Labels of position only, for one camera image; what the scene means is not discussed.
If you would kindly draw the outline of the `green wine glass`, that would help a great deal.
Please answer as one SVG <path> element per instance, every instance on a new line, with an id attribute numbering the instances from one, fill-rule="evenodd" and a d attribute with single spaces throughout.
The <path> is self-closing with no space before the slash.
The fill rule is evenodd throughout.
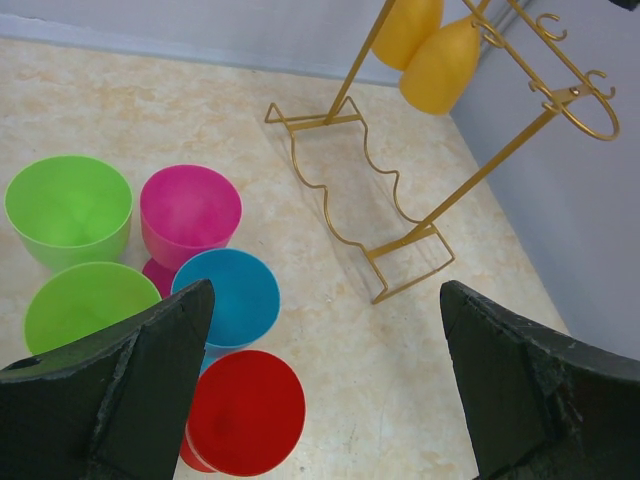
<path id="1" fill-rule="evenodd" d="M 53 275 L 35 293 L 23 320 L 28 351 L 41 354 L 110 327 L 159 303 L 142 273 L 113 262 L 89 262 Z"/>
<path id="2" fill-rule="evenodd" d="M 133 192 L 110 164 L 60 155 L 17 173 L 6 188 L 4 209 L 29 254 L 59 272 L 120 259 L 131 231 Z"/>

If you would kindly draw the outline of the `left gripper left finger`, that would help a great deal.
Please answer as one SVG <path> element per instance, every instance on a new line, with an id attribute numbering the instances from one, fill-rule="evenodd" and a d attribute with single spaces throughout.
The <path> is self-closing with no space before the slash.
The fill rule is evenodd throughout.
<path id="1" fill-rule="evenodd" d="M 214 303 L 211 282 L 199 280 L 3 368 L 2 478 L 172 478 Z"/>

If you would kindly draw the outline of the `pink wine glass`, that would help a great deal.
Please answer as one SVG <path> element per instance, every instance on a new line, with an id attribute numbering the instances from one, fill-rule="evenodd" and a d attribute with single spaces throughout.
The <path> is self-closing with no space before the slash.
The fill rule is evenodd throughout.
<path id="1" fill-rule="evenodd" d="M 238 189 L 221 173 L 178 164 L 146 180 L 139 209 L 141 235 L 150 255 L 142 273 L 165 298 L 185 262 L 228 245 L 241 222 L 243 204 Z"/>

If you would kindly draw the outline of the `yellow wine glass back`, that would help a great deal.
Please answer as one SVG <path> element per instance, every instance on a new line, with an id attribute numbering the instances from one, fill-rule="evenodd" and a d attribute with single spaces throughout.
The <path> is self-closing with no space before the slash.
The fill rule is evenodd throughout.
<path id="1" fill-rule="evenodd" d="M 396 1 L 373 42 L 374 55 L 404 71 L 417 49 L 440 28 L 443 14 L 443 0 Z"/>

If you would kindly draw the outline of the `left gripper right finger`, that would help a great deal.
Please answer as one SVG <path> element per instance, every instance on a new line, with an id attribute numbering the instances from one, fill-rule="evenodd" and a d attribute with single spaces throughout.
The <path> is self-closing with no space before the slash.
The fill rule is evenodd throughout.
<path id="1" fill-rule="evenodd" d="M 440 310 L 479 478 L 638 478 L 638 361 L 459 281 Z"/>

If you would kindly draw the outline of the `red wine glass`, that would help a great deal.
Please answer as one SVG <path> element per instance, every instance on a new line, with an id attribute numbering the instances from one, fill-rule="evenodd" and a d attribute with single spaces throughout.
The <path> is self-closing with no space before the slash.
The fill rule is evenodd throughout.
<path id="1" fill-rule="evenodd" d="M 304 390 L 289 364 L 259 350 L 232 353 L 199 377 L 180 457 L 203 473 L 261 475 L 293 451 L 305 416 Z"/>

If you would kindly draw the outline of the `yellow wine glass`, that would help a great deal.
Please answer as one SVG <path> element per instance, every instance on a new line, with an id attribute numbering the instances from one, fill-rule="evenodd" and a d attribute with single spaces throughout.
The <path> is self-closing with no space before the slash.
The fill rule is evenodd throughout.
<path id="1" fill-rule="evenodd" d="M 443 0 L 396 1 L 373 42 L 374 55 L 404 71 L 417 49 L 440 28 L 443 14 Z"/>
<path id="2" fill-rule="evenodd" d="M 418 49 L 399 81 L 404 99 L 430 115 L 446 115 L 471 82 L 480 55 L 474 16 L 454 21 Z"/>

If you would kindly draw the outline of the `blue wine glass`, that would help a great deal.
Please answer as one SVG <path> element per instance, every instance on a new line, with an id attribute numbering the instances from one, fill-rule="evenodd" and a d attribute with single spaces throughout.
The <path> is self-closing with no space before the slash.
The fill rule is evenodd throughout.
<path id="1" fill-rule="evenodd" d="M 171 291 L 202 279 L 211 281 L 215 294 L 201 365 L 206 370 L 219 358 L 263 337 L 278 319 L 281 295 L 271 269 L 238 249 L 218 248 L 195 255 L 177 271 Z"/>

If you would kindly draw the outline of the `yellow wine glass front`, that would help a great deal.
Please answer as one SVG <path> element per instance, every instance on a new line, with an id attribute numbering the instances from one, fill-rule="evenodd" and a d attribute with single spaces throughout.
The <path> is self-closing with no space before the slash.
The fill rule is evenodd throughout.
<path id="1" fill-rule="evenodd" d="M 471 82 L 480 55 L 474 16 L 454 21 L 418 49 L 399 81 L 404 99 L 430 115 L 446 115 Z"/>

